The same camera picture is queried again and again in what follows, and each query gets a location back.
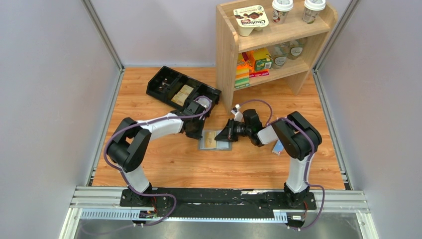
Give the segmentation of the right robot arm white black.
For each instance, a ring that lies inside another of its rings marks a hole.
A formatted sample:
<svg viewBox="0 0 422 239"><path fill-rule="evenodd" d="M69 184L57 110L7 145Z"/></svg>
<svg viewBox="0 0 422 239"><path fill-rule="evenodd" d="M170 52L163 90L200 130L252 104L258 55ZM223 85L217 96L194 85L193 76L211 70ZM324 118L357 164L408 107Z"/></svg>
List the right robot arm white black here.
<svg viewBox="0 0 422 239"><path fill-rule="evenodd" d="M284 191L292 201L304 197L311 185L308 182L309 166L322 143L321 134L298 111L263 126L254 109L243 112L243 121L229 119L216 141L236 142L240 136L248 137L255 146L262 147L280 141L290 156L288 179Z"/></svg>

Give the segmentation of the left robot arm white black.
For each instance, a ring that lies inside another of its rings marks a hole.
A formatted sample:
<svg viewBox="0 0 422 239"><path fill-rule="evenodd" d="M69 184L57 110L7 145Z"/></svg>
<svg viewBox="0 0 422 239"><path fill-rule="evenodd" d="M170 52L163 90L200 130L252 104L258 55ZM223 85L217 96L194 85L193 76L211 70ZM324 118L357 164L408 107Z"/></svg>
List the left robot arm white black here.
<svg viewBox="0 0 422 239"><path fill-rule="evenodd" d="M107 141L104 160L120 172L132 192L147 196L151 185L141 163L148 144L155 139L179 133L201 139L211 108L212 100L199 96L182 111L174 110L160 118L138 121L125 118Z"/></svg>

